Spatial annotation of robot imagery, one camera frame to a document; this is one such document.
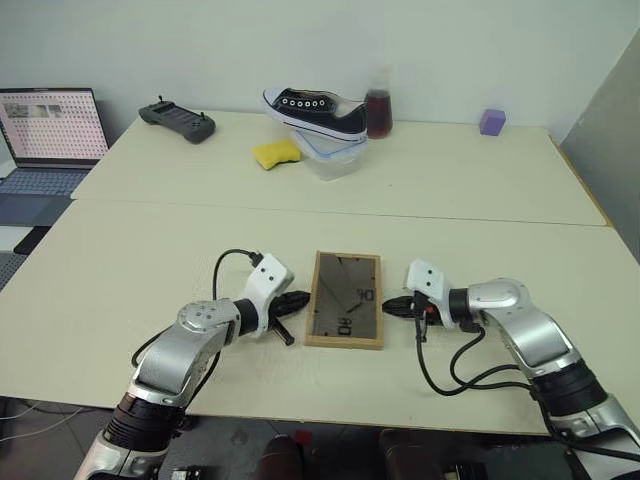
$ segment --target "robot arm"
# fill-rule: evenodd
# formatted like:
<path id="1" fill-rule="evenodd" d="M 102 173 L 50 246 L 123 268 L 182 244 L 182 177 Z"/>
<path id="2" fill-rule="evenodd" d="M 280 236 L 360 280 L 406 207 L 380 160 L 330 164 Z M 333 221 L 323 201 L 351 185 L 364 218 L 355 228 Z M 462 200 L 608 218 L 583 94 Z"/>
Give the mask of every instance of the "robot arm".
<path id="1" fill-rule="evenodd" d="M 640 431 L 553 318 L 533 305 L 521 282 L 498 278 L 453 289 L 435 266 L 416 260 L 407 287 L 438 308 L 445 328 L 472 332 L 480 323 L 499 328 L 552 433 L 573 447 L 590 478 L 609 479 L 640 469 L 637 461 L 593 453 L 606 448 L 638 454 Z"/>
<path id="2" fill-rule="evenodd" d="M 293 274 L 266 254 L 241 300 L 189 303 L 147 349 L 107 428 L 98 433 L 75 480 L 154 479 L 185 410 L 208 378 L 207 365 L 238 336 L 267 331 L 271 301 Z"/>

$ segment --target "game controller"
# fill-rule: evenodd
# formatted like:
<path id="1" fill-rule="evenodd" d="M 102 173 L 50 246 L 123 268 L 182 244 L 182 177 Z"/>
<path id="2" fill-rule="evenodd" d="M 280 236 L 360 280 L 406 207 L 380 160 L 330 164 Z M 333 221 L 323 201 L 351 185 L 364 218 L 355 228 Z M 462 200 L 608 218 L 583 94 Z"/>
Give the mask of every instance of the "game controller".
<path id="1" fill-rule="evenodd" d="M 163 125 L 182 136 L 190 143 L 200 143 L 210 137 L 216 129 L 216 122 L 204 113 L 194 113 L 173 102 L 165 101 L 159 95 L 159 102 L 138 110 L 140 118 L 150 125 Z"/>

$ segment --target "cable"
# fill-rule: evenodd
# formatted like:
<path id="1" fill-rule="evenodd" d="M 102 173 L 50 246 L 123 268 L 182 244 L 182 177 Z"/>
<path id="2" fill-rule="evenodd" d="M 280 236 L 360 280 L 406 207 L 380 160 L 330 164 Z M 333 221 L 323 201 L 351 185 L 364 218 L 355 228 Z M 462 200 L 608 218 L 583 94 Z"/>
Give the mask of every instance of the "cable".
<path id="1" fill-rule="evenodd" d="M 486 377 L 488 377 L 490 375 L 493 375 L 494 373 L 497 373 L 497 372 L 500 372 L 500 371 L 504 371 L 504 370 L 519 370 L 517 365 L 512 365 L 512 364 L 498 365 L 497 367 L 490 368 L 490 369 L 486 370 L 485 372 L 482 372 L 481 374 L 476 375 L 475 377 L 473 377 L 468 382 L 465 382 L 464 380 L 460 379 L 456 375 L 455 366 L 456 366 L 457 361 L 462 356 L 462 354 L 464 354 L 467 350 L 469 350 L 470 348 L 472 348 L 475 345 L 477 345 L 478 343 L 480 343 L 484 339 L 484 337 L 486 336 L 486 331 L 482 326 L 479 327 L 480 328 L 480 333 L 478 334 L 478 336 L 476 338 L 474 338 L 473 340 L 471 340 L 470 342 L 468 342 L 465 345 L 463 345 L 460 349 L 458 349 L 458 351 L 451 358 L 451 363 L 449 364 L 449 372 L 451 373 L 451 377 L 457 383 L 459 383 L 460 386 L 455 388 L 455 389 L 453 389 L 453 390 L 444 390 L 444 389 L 440 388 L 438 385 L 435 384 L 435 382 L 433 381 L 433 379 L 429 375 L 429 372 L 427 370 L 427 367 L 426 367 L 426 364 L 425 364 L 425 361 L 424 361 L 424 354 L 422 352 L 422 335 L 421 335 L 421 329 L 420 329 L 420 318 L 419 317 L 414 317 L 414 321 L 415 321 L 415 327 L 416 327 L 416 351 L 417 351 L 417 354 L 418 354 L 418 363 L 420 364 L 420 369 L 422 370 L 422 374 L 423 374 L 425 380 L 427 381 L 429 386 L 436 393 L 438 393 L 440 395 L 443 395 L 443 396 L 446 396 L 446 397 L 450 397 L 450 396 L 458 395 L 458 394 L 460 394 L 460 393 L 462 393 L 462 392 L 464 392 L 466 390 L 469 390 L 469 389 L 493 390 L 493 389 L 505 388 L 505 387 L 518 387 L 518 388 L 524 388 L 525 390 L 529 391 L 529 393 L 531 393 L 532 396 L 534 396 L 534 392 L 535 391 L 534 391 L 533 387 L 531 385 L 527 385 L 527 384 L 521 383 L 521 382 L 498 382 L 498 383 L 492 383 L 492 384 L 488 384 L 488 385 L 478 385 L 477 384 L 479 381 L 483 380 L 484 378 L 486 378 Z M 564 438 L 555 429 L 553 423 L 551 422 L 551 420 L 550 420 L 550 418 L 549 418 L 544 406 L 540 402 L 540 400 L 535 398 L 535 396 L 534 396 L 534 399 L 538 403 L 538 406 L 540 408 L 540 413 L 541 413 L 542 418 L 544 420 L 545 427 L 549 431 L 549 434 L 551 435 L 552 439 L 556 440 L 557 442 L 561 443 L 562 445 L 566 446 L 567 448 L 571 448 L 571 449 L 574 449 L 574 450 L 581 450 L 583 452 L 593 453 L 595 455 L 602 455 L 602 456 L 607 456 L 607 457 L 620 458 L 622 460 L 630 460 L 630 461 L 634 461 L 634 462 L 640 463 L 640 455 L 637 455 L 637 454 L 634 454 L 634 453 L 622 452 L 622 451 L 618 451 L 618 450 L 611 450 L 611 449 L 608 449 L 608 448 L 602 448 L 602 447 L 597 447 L 597 446 L 593 446 L 593 445 L 582 444 L 582 443 L 574 442 L 573 440 Z"/>
<path id="2" fill-rule="evenodd" d="M 493 367 L 490 368 L 489 370 L 476 375 L 475 377 L 473 377 L 471 380 L 469 380 L 468 382 L 464 382 L 462 385 L 460 385 L 457 388 L 454 388 L 453 390 L 444 390 L 442 388 L 440 388 L 438 385 L 435 384 L 435 382 L 433 381 L 433 379 L 431 378 L 431 375 L 429 375 L 429 371 L 427 370 L 427 367 L 425 365 L 424 362 L 424 355 L 422 352 L 422 339 L 421 339 L 421 334 L 420 334 L 420 318 L 416 317 L 414 319 L 415 321 L 415 326 L 416 326 L 416 352 L 418 354 L 418 363 L 420 364 L 420 370 L 422 370 L 422 375 L 424 376 L 425 380 L 427 381 L 427 383 L 429 384 L 429 386 L 438 394 L 443 395 L 445 397 L 452 397 L 454 395 L 458 395 L 466 390 L 471 389 L 476 383 L 478 383 L 479 381 L 485 379 L 486 377 L 488 377 L 489 375 L 493 375 L 496 372 L 502 371 L 504 368 L 502 365 L 497 366 L 497 367 Z M 519 383 L 519 382 L 501 382 L 500 384 L 495 384 L 498 386 L 495 387 L 491 387 L 491 388 L 504 388 L 504 387 L 519 387 L 519 388 L 524 388 L 528 391 L 531 391 L 532 387 L 530 385 L 526 385 L 524 383 Z"/>
<path id="3" fill-rule="evenodd" d="M 169 328 L 171 327 L 167 327 L 164 330 L 162 330 L 159 333 L 156 333 L 153 337 L 151 337 L 149 340 L 147 340 L 146 342 L 144 342 L 142 345 L 140 345 L 140 348 L 138 348 L 138 350 L 136 350 L 133 355 L 131 355 L 131 365 L 133 366 L 133 368 L 138 368 L 138 365 L 140 365 L 140 362 L 138 362 L 138 357 L 140 356 L 140 354 L 146 350 L 146 348 L 151 345 L 153 342 L 155 342 L 158 337 L 160 335 L 162 335 L 164 332 L 166 332 L 167 330 L 169 330 Z"/>
<path id="4" fill-rule="evenodd" d="M 67 417 L 64 417 L 62 420 L 60 420 L 60 421 L 58 421 L 58 422 L 56 422 L 56 423 L 54 423 L 52 425 L 49 425 L 48 427 L 43 428 L 41 430 L 36 430 L 35 432 L 30 432 L 30 433 L 24 433 L 22 435 L 12 435 L 10 437 L 0 438 L 0 443 L 6 442 L 6 441 L 9 441 L 9 440 L 15 440 L 16 438 L 32 437 L 34 435 L 39 435 L 41 433 L 48 432 L 49 430 L 51 430 L 53 428 L 56 428 L 57 426 L 62 425 L 63 423 L 67 422 L 68 420 L 71 420 L 73 417 L 75 417 L 81 411 L 82 411 L 82 407 L 79 408 L 78 410 L 76 410 L 75 412 L 73 412 L 71 415 L 69 415 Z"/>
<path id="5" fill-rule="evenodd" d="M 207 383 L 207 381 L 209 381 L 209 379 L 211 378 L 211 375 L 213 374 L 213 371 L 216 368 L 216 365 L 218 365 L 219 360 L 220 360 L 220 352 L 216 353 L 215 357 L 213 357 L 213 363 L 209 367 L 209 370 L 207 370 L 207 373 L 205 373 L 204 377 L 202 377 L 202 380 L 200 380 L 200 383 L 198 384 L 196 389 L 193 391 L 193 395 L 191 396 L 191 400 L 189 400 L 189 404 L 191 404 L 191 402 L 193 402 L 193 399 L 196 398 L 196 395 L 200 393 L 200 390 L 202 390 L 202 387 L 204 387 L 204 384 Z"/>
<path id="6" fill-rule="evenodd" d="M 218 299 L 218 270 L 220 269 L 222 260 L 224 260 L 227 255 L 231 255 L 232 253 L 241 253 L 242 255 L 246 255 L 247 257 L 251 258 L 252 260 L 253 260 L 252 255 L 255 255 L 253 252 L 249 252 L 248 250 L 242 250 L 241 248 L 231 248 L 223 252 L 222 255 L 218 257 L 218 260 L 216 261 L 216 266 L 213 268 L 213 279 L 211 282 L 211 291 L 213 293 L 214 300 Z"/>
<path id="7" fill-rule="evenodd" d="M 25 407 L 33 408 L 33 411 L 34 412 L 38 412 L 38 413 L 45 413 L 45 414 L 49 414 L 49 415 L 61 415 L 61 414 L 62 415 L 70 415 L 70 414 L 73 413 L 73 412 L 62 412 L 60 410 L 48 410 L 46 408 L 36 407 L 36 405 L 38 405 L 38 404 L 40 404 L 42 402 L 37 402 L 36 405 L 32 405 L 27 400 L 24 400 L 22 398 L 14 398 L 14 400 L 17 401 L 18 403 L 21 403 Z M 80 412 L 81 414 L 95 412 L 97 410 L 110 411 L 110 409 L 108 409 L 108 408 L 97 408 L 97 407 L 91 407 L 91 408 L 82 407 L 82 408 L 83 408 L 83 410 Z"/>
<path id="8" fill-rule="evenodd" d="M 603 455 L 605 457 L 614 457 L 620 458 L 622 460 L 631 460 L 632 462 L 640 463 L 640 455 L 629 452 L 622 452 L 619 450 L 611 450 L 609 448 L 596 447 L 593 445 L 585 445 L 579 442 L 574 442 L 573 440 L 569 440 L 568 438 L 564 438 L 562 435 L 558 433 L 555 426 L 551 422 L 547 411 L 544 409 L 542 402 L 537 400 L 538 407 L 540 408 L 540 414 L 542 415 L 542 419 L 544 420 L 544 425 L 547 427 L 549 431 L 549 435 L 551 438 L 558 443 L 561 443 L 565 447 L 572 448 L 573 450 L 582 450 L 583 452 L 593 453 L 595 455 Z"/>
<path id="9" fill-rule="evenodd" d="M 480 343 L 484 337 L 486 336 L 487 332 L 486 330 L 481 326 L 478 325 L 478 328 L 480 329 L 480 333 L 478 334 L 478 336 L 476 338 L 474 338 L 473 340 L 471 340 L 469 343 L 463 345 L 462 347 L 460 347 L 460 349 L 458 349 L 458 351 L 453 355 L 453 357 L 451 358 L 451 363 L 449 364 L 449 373 L 451 374 L 451 378 L 453 378 L 459 385 L 465 385 L 468 384 L 469 382 L 465 382 L 464 380 L 460 379 L 460 377 L 458 377 L 458 375 L 456 374 L 456 363 L 458 362 L 458 360 L 460 359 L 460 357 L 462 356 L 463 353 L 465 353 L 467 350 L 471 349 L 472 347 L 476 346 L 478 343 Z M 491 369 L 491 374 L 497 373 L 497 372 L 502 372 L 505 370 L 518 370 L 520 371 L 520 368 L 515 365 L 515 364 L 504 364 L 504 365 L 498 365 L 497 367 L 494 367 L 493 369 Z M 489 372 L 490 370 L 487 370 L 486 372 L 483 372 L 480 375 L 484 375 L 485 373 Z M 496 388 L 504 388 L 504 387 L 515 387 L 515 386 L 521 386 L 523 388 L 527 388 L 530 389 L 530 385 L 525 384 L 525 383 L 520 383 L 520 382 L 498 382 L 498 383 L 490 383 L 490 384 L 483 384 L 483 385 L 470 385 L 469 388 L 472 388 L 474 390 L 494 390 Z"/>
<path id="10" fill-rule="evenodd" d="M 24 412 L 20 412 L 18 415 L 14 415 L 12 417 L 0 417 L 0 420 L 13 420 L 14 418 L 20 418 L 23 415 L 26 415 L 27 413 L 29 413 L 31 410 L 33 410 L 34 408 L 36 408 L 38 405 L 40 405 L 42 402 L 38 402 L 35 405 L 32 405 L 31 407 L 27 408 Z"/>
<path id="11" fill-rule="evenodd" d="M 213 279 L 211 281 L 211 293 L 214 300 L 217 300 L 218 298 L 218 271 L 220 270 L 220 265 L 222 264 L 222 260 L 224 260 L 225 257 L 227 257 L 228 255 L 231 255 L 232 253 L 246 255 L 247 257 L 249 257 L 249 259 L 251 260 L 251 264 L 254 267 L 257 266 L 264 258 L 264 256 L 260 252 L 250 252 L 248 250 L 243 250 L 241 248 L 231 248 L 229 250 L 222 252 L 222 254 L 218 257 L 218 260 L 216 261 L 215 267 L 213 268 Z M 156 333 L 153 337 L 151 337 L 149 340 L 147 340 L 142 345 L 140 345 L 140 348 L 138 348 L 134 352 L 134 354 L 131 356 L 131 365 L 133 366 L 133 368 L 138 368 L 138 365 L 140 365 L 140 362 L 138 361 L 138 357 L 140 356 L 140 354 L 149 345 L 155 342 L 160 335 L 162 335 L 164 332 L 169 330 L 169 328 L 171 327 L 167 327 L 161 332 Z M 191 400 L 189 400 L 189 403 L 193 401 L 193 399 L 200 392 L 200 390 L 202 390 L 202 387 L 204 386 L 204 384 L 209 380 L 209 378 L 211 378 L 211 375 L 213 374 L 213 371 L 215 370 L 216 365 L 218 365 L 218 361 L 220 361 L 220 352 L 216 353 L 215 357 L 213 358 L 213 362 L 209 367 L 209 370 L 207 370 L 207 373 L 205 373 L 205 375 L 202 377 L 202 380 L 200 380 L 200 383 L 198 383 L 198 386 L 193 391 L 193 395 L 191 396 Z"/>

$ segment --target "purple block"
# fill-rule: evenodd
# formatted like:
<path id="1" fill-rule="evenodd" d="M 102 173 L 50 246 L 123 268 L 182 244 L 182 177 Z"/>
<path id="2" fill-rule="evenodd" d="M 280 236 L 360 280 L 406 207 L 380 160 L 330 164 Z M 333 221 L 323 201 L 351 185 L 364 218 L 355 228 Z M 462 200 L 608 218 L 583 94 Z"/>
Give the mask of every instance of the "purple block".
<path id="1" fill-rule="evenodd" d="M 502 110 L 485 110 L 482 120 L 480 120 L 480 133 L 497 137 L 506 120 L 507 116 Z"/>

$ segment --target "yellow sponge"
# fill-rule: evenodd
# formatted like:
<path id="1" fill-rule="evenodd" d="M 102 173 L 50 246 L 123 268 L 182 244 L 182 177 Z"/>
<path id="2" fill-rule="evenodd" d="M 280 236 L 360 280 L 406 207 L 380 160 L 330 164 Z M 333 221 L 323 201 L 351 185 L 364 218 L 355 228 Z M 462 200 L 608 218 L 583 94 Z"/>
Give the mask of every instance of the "yellow sponge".
<path id="1" fill-rule="evenodd" d="M 265 170 L 272 169 L 278 163 L 300 161 L 300 150 L 291 140 L 258 145 L 253 147 L 252 151 Z"/>

